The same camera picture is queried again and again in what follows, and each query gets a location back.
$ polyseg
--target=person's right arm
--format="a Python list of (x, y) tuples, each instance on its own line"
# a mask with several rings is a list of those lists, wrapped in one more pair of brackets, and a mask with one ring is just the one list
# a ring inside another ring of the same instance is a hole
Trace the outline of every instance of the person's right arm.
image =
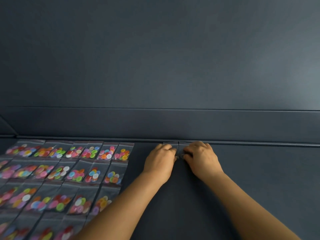
[(223, 172), (209, 144), (196, 141), (184, 151), (191, 170), (220, 199), (242, 239), (300, 239)]

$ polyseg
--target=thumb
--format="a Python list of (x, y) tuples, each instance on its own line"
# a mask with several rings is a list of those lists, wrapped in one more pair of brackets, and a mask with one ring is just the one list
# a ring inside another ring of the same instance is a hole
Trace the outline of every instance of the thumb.
[(184, 154), (183, 155), (184, 160), (190, 165), (193, 161), (193, 158), (189, 154)]

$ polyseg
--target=person's right hand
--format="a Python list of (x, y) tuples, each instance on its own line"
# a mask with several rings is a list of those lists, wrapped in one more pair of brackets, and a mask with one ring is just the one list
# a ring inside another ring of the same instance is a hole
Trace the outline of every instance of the person's right hand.
[(183, 158), (189, 164), (192, 172), (202, 181), (223, 173), (218, 157), (208, 143), (195, 141), (183, 150), (186, 152)]

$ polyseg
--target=person's left hand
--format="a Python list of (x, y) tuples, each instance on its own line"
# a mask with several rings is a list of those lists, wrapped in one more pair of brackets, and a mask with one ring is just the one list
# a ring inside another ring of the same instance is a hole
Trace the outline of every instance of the person's left hand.
[(159, 183), (164, 184), (170, 178), (174, 162), (177, 160), (177, 149), (172, 145), (159, 144), (153, 149), (144, 163), (142, 173), (146, 173), (154, 177)]

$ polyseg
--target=bare skin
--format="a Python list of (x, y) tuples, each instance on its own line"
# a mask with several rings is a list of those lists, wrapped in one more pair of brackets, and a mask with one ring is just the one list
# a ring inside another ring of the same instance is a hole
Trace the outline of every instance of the bare skin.
[[(209, 144), (196, 141), (184, 150), (191, 170), (220, 199), (242, 239), (300, 239), (223, 172)], [(147, 205), (170, 178), (175, 152), (171, 145), (157, 145), (138, 178), (73, 239), (130, 239)]]

